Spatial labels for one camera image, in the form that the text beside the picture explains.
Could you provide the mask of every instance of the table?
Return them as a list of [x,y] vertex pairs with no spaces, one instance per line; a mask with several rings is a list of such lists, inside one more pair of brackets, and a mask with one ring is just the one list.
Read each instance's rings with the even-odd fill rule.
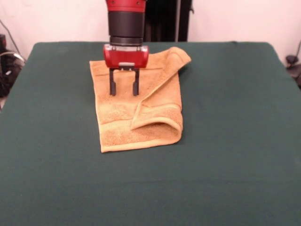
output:
[[38,43],[0,114],[0,225],[300,226],[301,93],[267,43],[150,43],[180,71],[176,145],[100,153],[89,60]]

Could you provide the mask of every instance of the orange towel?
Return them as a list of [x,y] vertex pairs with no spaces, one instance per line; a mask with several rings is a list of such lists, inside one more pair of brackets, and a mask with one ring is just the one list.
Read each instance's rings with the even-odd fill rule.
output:
[[178,71],[190,61],[177,47],[150,54],[147,67],[140,70],[140,93],[136,97],[134,72],[114,72],[117,94],[113,97],[105,62],[90,62],[102,153],[170,145],[181,139]]

